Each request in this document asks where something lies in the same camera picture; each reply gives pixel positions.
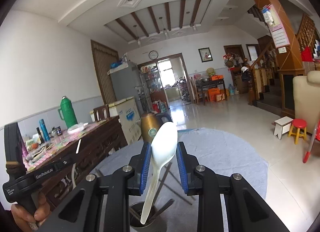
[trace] framed picture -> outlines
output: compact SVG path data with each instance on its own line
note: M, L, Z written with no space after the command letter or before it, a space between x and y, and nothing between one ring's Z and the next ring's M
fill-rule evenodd
M210 49L208 47L200 48L199 53L200 53L200 57L201 57L201 62L207 62L207 61L213 60Z

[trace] poster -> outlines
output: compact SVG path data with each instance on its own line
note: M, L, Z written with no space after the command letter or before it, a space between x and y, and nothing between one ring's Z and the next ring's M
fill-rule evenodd
M287 33L274 6L270 4L264 7L261 12L269 27L276 48L290 45Z

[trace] stair step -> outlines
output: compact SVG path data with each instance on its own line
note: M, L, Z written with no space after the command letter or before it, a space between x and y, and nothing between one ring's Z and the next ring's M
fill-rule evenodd
M275 82L275 86L281 86L280 79L273 79Z
M274 93L270 93L270 92L264 93L263 94L263 100L266 103L268 103L268 102L270 102L272 104L274 103L274 104L279 105L281 107L281 101L282 101L281 100L281 96L276 95Z
M266 110L270 113L281 116L281 106L277 103L271 103L270 101L260 100L257 101L257 107Z
M282 96L281 87L275 86L275 85L270 85L269 89L270 89L269 93L277 95L277 96Z

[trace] green thermos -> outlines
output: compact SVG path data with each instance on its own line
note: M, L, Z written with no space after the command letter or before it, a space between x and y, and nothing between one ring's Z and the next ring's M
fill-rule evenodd
M66 122L67 128L69 129L72 125L77 124L77 118L75 115L75 111L73 110L71 100L66 96L62 97L60 108L58 109L58 113L60 115L61 120Z

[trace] orange box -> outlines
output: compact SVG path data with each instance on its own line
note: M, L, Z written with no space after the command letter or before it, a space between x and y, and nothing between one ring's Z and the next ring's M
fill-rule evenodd
M211 77L211 80L223 79L223 75L215 75Z
M208 95L211 102L216 101L216 95L220 94L220 89L217 88L209 88Z

